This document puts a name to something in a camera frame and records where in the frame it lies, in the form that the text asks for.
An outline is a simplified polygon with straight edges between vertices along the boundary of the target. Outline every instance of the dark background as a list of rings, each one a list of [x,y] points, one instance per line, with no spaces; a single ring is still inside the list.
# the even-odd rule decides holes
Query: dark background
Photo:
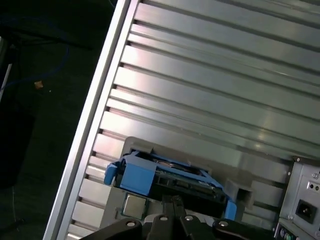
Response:
[[[15,214],[17,218],[25,219],[25,224],[19,227],[19,231],[7,234],[4,239],[40,240],[49,219],[114,8],[108,0],[0,2],[2,16],[48,20],[65,32],[68,41],[92,47],[92,50],[85,50],[70,46],[65,65],[57,73],[37,80],[42,81],[43,88],[35,89],[36,80],[33,80],[10,86],[4,91],[4,99],[10,97],[35,118],[18,181],[14,186]],[[36,33],[59,36],[57,31],[43,22],[20,19],[12,24]],[[55,69],[65,52],[66,46],[63,44],[23,47],[20,70],[19,65],[15,64],[9,81]],[[0,190],[0,228],[13,221],[13,189]]]

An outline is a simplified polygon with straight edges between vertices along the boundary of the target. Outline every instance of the metal screw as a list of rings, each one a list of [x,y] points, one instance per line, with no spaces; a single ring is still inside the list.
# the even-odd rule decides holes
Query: metal screw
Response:
[[[219,222],[219,225],[221,227],[228,227],[229,224],[226,221],[221,221],[221,222]]]
[[[185,220],[187,220],[187,221],[192,221],[194,218],[192,217],[192,216],[186,216],[185,217]]]
[[[126,225],[127,225],[128,227],[133,227],[134,225],[136,225],[136,223],[133,222],[133,221],[130,221],[130,222],[127,222]]]

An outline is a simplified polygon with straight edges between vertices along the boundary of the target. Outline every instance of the silver metal frame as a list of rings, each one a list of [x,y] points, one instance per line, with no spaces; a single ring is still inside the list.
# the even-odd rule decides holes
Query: silver metal frame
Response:
[[[128,9],[129,4],[130,0],[119,0],[114,10],[43,240],[65,239],[67,234],[92,145],[122,54],[120,46],[122,43],[122,48],[124,47],[138,1],[132,1]],[[128,10],[132,19],[126,17]]]

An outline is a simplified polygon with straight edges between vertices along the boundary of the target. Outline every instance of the metal edge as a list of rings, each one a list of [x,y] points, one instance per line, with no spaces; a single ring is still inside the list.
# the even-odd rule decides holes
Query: metal edge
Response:
[[[103,44],[85,104],[83,106],[81,117],[73,138],[60,185],[53,203],[52,211],[43,235],[43,240],[57,239],[63,216],[67,208],[69,196],[72,192],[78,167],[80,165],[80,159],[83,153],[82,150],[89,135],[91,123],[96,112],[96,106],[98,105],[101,97],[101,91],[105,82],[105,75],[109,68],[107,62],[110,64],[113,57],[113,49],[115,49],[120,35],[120,29],[122,28],[122,25],[119,25],[119,23],[121,22],[122,18],[124,19],[125,14],[127,13],[127,8],[125,8],[125,6],[129,5],[129,2],[130,0],[119,0],[114,10],[110,27]]]
[[[293,156],[293,160],[296,163],[311,165],[313,167],[320,167],[320,160],[301,157],[301,156]]]
[[[64,215],[63,215],[62,223],[60,225],[60,229],[59,229],[58,236],[57,236],[58,240],[64,240],[67,235],[67,231],[69,228],[69,224],[72,220],[71,219],[72,214],[73,214],[75,204],[78,199],[79,191],[80,191],[83,179],[84,179],[84,175],[86,172],[88,161],[89,161],[90,155],[92,154],[92,148],[93,148],[97,133],[99,131],[99,126],[100,126],[100,123],[102,120],[103,113],[106,108],[107,99],[109,97],[109,94],[110,94],[110,91],[111,91],[111,88],[112,88],[112,85],[114,82],[114,78],[115,78],[118,66],[120,64],[120,61],[121,61],[121,56],[123,54],[123,50],[125,48],[127,38],[130,33],[131,25],[134,20],[134,16],[135,16],[136,9],[138,7],[139,2],[140,2],[140,0],[131,0],[130,1],[129,7],[127,10],[127,14],[125,16],[125,20],[123,23],[123,27],[121,30],[121,34],[118,39],[118,43],[116,45],[114,55],[112,56],[111,65],[110,65],[110,68],[109,68],[107,76],[106,76],[106,80],[105,80],[105,83],[104,83],[104,86],[103,86],[103,89],[102,89],[102,92],[100,95],[99,103],[96,108],[96,112],[95,112],[95,115],[94,115],[94,118],[92,121],[92,125],[90,126],[90,131],[89,131],[89,134],[88,134],[85,146],[84,146],[83,154],[82,154],[82,157],[81,157],[81,160],[79,163],[79,168],[76,173],[75,180],[74,180],[73,186],[72,186],[72,190],[71,190],[71,193],[70,193],[70,196],[68,199],[68,203],[67,203]]]
[[[3,82],[2,82],[2,86],[0,88],[0,101],[1,101],[2,96],[4,94],[7,81],[9,79],[9,74],[10,74],[10,71],[11,71],[11,67],[12,67],[12,64],[9,64],[8,68],[6,69],[6,72],[5,72],[5,76],[4,76],[4,79],[3,79]]]
[[[285,196],[282,202],[280,218],[288,219],[292,213],[292,208],[296,201],[299,185],[302,178],[303,165],[295,162],[291,172],[290,180],[286,188]]]

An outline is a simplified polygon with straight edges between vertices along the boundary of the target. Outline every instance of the metal panel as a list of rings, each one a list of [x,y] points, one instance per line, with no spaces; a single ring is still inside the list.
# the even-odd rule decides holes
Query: metal panel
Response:
[[[66,240],[78,240],[78,239],[81,239],[81,237],[77,236],[77,235],[74,235],[74,234],[71,234],[71,233],[68,233],[68,235],[66,236],[65,239]]]
[[[316,75],[286,65],[277,64],[262,58],[242,54],[232,49],[222,48],[218,45],[186,38],[183,35],[165,32],[143,25],[133,24],[128,39],[144,46],[165,50],[170,53],[207,62],[223,69],[233,70],[237,73],[252,76],[288,88],[310,92],[319,96],[319,81]]]
[[[319,71],[318,53],[189,15],[140,3],[138,21],[213,41],[255,55]]]
[[[177,49],[177,51],[181,53],[188,50]],[[202,55],[212,59],[208,54],[203,53]],[[189,51],[188,57],[192,59],[195,56],[197,56],[197,52]],[[204,60],[205,58],[200,55],[199,59]],[[131,47],[125,49],[122,61],[152,72],[183,80],[186,83],[197,84],[204,88],[255,101],[280,110],[301,114],[313,119],[320,119],[320,112],[314,111],[314,109],[320,109],[320,102],[318,100],[287,91],[283,88],[277,88],[274,85],[257,82],[239,74]]]
[[[273,228],[273,223],[263,219],[261,217],[258,216],[253,216],[250,214],[243,214],[242,217],[242,222],[247,223],[247,224],[251,224],[251,225],[255,225],[257,227],[263,228],[263,229],[267,229],[267,230],[271,230]]]
[[[121,155],[124,142],[109,136],[98,134],[93,146],[95,152],[118,159]]]
[[[274,207],[281,206],[283,190],[281,188],[254,181],[252,188],[257,192],[255,200]]]
[[[165,4],[178,10],[188,11],[188,14],[199,14],[202,18],[209,17],[212,18],[212,21],[219,20],[223,21],[222,23],[224,24],[228,23],[236,27],[243,27],[247,31],[256,31],[256,34],[269,35],[271,38],[276,36],[303,45],[320,47],[320,30],[239,8],[224,2],[203,0],[201,4],[195,6],[193,0],[150,1]]]
[[[312,145],[306,144],[303,141],[280,136],[274,132],[266,131],[261,128],[254,128],[249,125],[240,124],[239,122],[232,121],[228,118],[222,118],[218,115],[207,114],[206,112],[192,111],[183,105],[177,105],[174,102],[165,102],[162,99],[154,99],[146,95],[139,95],[137,92],[127,92],[118,89],[112,89],[110,96],[113,99],[123,101],[125,103],[140,106],[145,109],[157,110],[169,116],[174,116],[179,119],[186,119],[192,123],[197,123],[202,126],[208,126],[212,129],[217,129],[222,132],[231,133],[235,136],[252,139],[257,141],[257,145],[248,146],[254,150],[267,152],[264,149],[266,143],[271,146],[278,146],[281,149],[296,152],[297,155],[311,155],[312,157],[320,156],[320,149]],[[111,105],[112,100],[109,99],[107,105]],[[284,159],[291,159],[291,154],[282,156]]]
[[[69,233],[74,234],[76,236],[80,236],[81,238],[90,235],[93,233],[93,231],[85,229],[83,227],[74,225],[74,224],[70,224],[69,226]]]
[[[292,155],[319,160],[319,16],[292,1],[192,3],[130,2],[108,75],[96,73],[105,84],[87,110],[95,116],[58,239],[81,235],[68,230],[71,220],[99,227],[109,192],[100,183],[127,137],[252,174],[257,206],[242,220],[266,229]]]
[[[104,210],[78,201],[75,204],[72,219],[81,224],[98,229]]]
[[[147,60],[145,51],[127,46],[123,53],[131,59]],[[320,124],[271,111],[262,106],[245,103],[239,99],[199,89],[196,86],[176,83],[164,78],[120,67],[114,83],[129,89],[141,91],[162,99],[215,113],[269,131],[286,134],[295,138],[320,144]]]
[[[296,226],[303,229],[306,233],[314,236],[319,231],[320,223],[320,167],[301,164],[296,162],[292,171],[290,183],[285,194],[283,207],[281,208],[280,216],[284,219],[291,220]],[[314,206],[317,211],[314,213],[312,223],[307,222],[296,214],[299,201],[303,200]]]
[[[230,2],[243,8],[253,9],[257,12],[313,27],[319,26],[320,23],[320,8],[300,0],[231,0]]]
[[[110,193],[110,186],[84,179],[79,197],[101,206],[105,206]]]

